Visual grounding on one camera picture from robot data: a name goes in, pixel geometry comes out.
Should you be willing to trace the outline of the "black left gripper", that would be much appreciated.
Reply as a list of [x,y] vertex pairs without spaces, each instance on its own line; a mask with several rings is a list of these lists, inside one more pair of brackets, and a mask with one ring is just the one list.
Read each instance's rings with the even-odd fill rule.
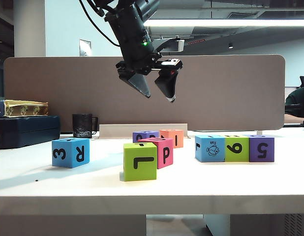
[[[148,75],[162,57],[151,41],[119,41],[123,60],[116,64],[119,78],[146,98],[151,93],[144,75]],[[176,99],[177,70],[161,69],[154,81],[169,102]]]

